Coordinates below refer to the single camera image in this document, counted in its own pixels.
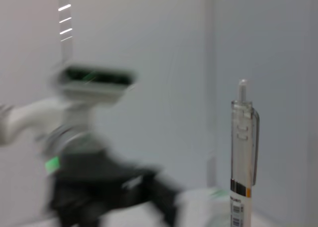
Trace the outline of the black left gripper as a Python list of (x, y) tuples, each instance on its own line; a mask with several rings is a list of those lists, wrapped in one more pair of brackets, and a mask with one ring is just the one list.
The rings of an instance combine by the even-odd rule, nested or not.
[(49, 202), (58, 226), (97, 227), (102, 215), (149, 199), (167, 226), (177, 226), (182, 189), (158, 169), (119, 162), (102, 152), (67, 155), (60, 164), (52, 175)]

